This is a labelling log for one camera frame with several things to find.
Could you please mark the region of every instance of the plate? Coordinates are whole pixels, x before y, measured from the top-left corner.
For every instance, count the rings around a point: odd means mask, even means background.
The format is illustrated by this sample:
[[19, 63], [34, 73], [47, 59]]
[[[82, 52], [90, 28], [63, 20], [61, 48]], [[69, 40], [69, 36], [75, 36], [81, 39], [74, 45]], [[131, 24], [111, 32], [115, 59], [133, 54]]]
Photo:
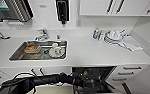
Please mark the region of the plate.
[[53, 48], [51, 48], [49, 50], [49, 56], [51, 56], [53, 58], [59, 58], [59, 57], [61, 57], [65, 53], [65, 48], [61, 48], [60, 51], [61, 51], [60, 54], [56, 54], [55, 50]]

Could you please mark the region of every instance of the faucet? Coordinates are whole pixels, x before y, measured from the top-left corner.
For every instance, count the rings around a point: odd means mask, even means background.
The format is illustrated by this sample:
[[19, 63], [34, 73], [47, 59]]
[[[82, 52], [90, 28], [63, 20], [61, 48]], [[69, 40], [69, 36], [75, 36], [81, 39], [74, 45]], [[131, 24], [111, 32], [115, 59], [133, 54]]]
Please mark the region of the faucet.
[[35, 41], [44, 41], [46, 39], [49, 39], [49, 35], [46, 29], [40, 29], [38, 31], [42, 31], [42, 36], [36, 37]]

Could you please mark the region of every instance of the black cable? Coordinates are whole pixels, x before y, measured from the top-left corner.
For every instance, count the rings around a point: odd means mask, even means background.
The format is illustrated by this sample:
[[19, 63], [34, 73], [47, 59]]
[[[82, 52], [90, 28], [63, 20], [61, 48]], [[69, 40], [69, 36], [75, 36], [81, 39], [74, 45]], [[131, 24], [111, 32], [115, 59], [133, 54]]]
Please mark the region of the black cable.
[[32, 76], [34, 76], [35, 77], [35, 75], [33, 75], [33, 74], [31, 74], [31, 73], [19, 73], [19, 74], [17, 74], [16, 76], [14, 76], [14, 78], [12, 79], [12, 82], [11, 82], [11, 85], [10, 85], [10, 88], [9, 88], [9, 92], [8, 92], [8, 94], [10, 94], [11, 93], [11, 88], [12, 88], [12, 85], [13, 85], [13, 83], [14, 83], [14, 80], [19, 76], [19, 75], [22, 75], [22, 74], [29, 74], [29, 75], [32, 75]]

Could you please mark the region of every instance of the black object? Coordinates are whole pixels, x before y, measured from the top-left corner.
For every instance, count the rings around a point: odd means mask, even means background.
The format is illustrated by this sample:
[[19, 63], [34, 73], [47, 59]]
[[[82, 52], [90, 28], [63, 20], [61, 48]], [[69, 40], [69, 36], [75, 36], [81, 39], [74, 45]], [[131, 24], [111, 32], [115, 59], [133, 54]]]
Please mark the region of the black object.
[[27, 22], [32, 17], [28, 0], [0, 0], [0, 22], [3, 20]]
[[69, 21], [69, 2], [68, 0], [56, 0], [58, 20], [62, 22], [63, 25], [66, 21]]
[[114, 68], [115, 66], [73, 67], [73, 76], [80, 77], [84, 83], [83, 88], [74, 86], [74, 92], [77, 94], [112, 93], [110, 88], [114, 89], [114, 87], [107, 83], [106, 79]]
[[55, 83], [68, 83], [76, 86], [83, 86], [83, 81], [79, 77], [72, 77], [64, 73], [17, 78], [6, 81], [0, 88], [0, 94], [26, 94], [35, 86]]
[[129, 87], [127, 86], [126, 83], [122, 83], [123, 88], [125, 89], [127, 94], [132, 94], [131, 91], [129, 90]]

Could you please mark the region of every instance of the white countertop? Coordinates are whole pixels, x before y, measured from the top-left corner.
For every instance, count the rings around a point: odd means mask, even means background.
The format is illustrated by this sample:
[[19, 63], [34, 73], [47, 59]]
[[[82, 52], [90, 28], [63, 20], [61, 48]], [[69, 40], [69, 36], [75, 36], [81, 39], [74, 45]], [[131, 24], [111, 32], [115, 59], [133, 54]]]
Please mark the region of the white countertop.
[[92, 37], [64, 37], [67, 41], [65, 59], [16, 60], [9, 58], [24, 42], [35, 37], [12, 37], [0, 41], [0, 68], [45, 66], [116, 66], [123, 64], [149, 64], [150, 57], [144, 51], [131, 52], [117, 45], [99, 42]]

